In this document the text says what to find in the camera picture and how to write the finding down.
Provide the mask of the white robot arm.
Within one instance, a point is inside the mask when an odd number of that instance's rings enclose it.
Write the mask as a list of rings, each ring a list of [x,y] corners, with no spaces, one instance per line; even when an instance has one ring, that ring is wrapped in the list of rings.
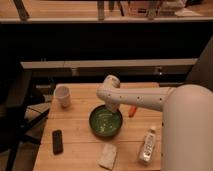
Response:
[[[126,104],[162,113],[161,171],[213,171],[213,91],[196,84],[122,88],[109,75],[97,96],[111,111]]]

